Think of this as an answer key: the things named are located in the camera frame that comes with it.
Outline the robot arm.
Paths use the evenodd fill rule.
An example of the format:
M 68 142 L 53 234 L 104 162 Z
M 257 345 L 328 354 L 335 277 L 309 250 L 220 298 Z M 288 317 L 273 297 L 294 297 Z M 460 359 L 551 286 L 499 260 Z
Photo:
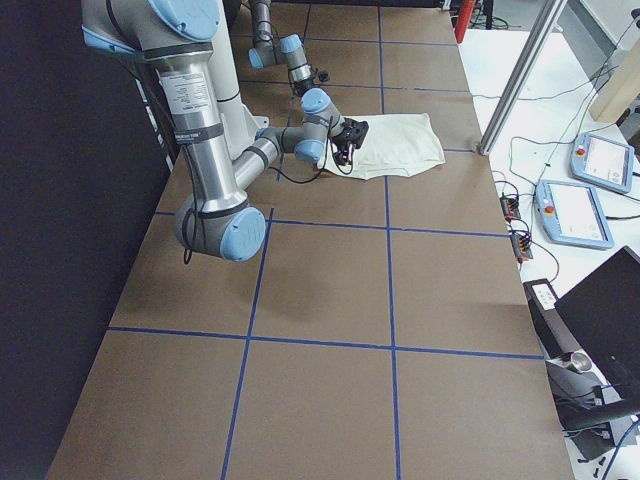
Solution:
M 249 203 L 247 187 L 286 153 L 310 163 L 331 154 L 347 164 L 367 130 L 315 85 L 297 36 L 271 39 L 269 3 L 250 8 L 251 64 L 287 67 L 304 112 L 299 127 L 273 128 L 243 104 L 221 2 L 82 3 L 89 47 L 144 62 L 158 75 L 192 183 L 175 217 L 178 240 L 187 253 L 236 262 L 253 257 L 265 237 L 265 218 Z
M 307 60 L 303 42 L 297 34 L 276 38 L 270 1 L 250 1 L 249 9 L 252 21 L 252 48 L 248 51 L 250 65 L 257 70 L 285 65 L 292 92 L 301 98 L 316 87 L 316 72 Z

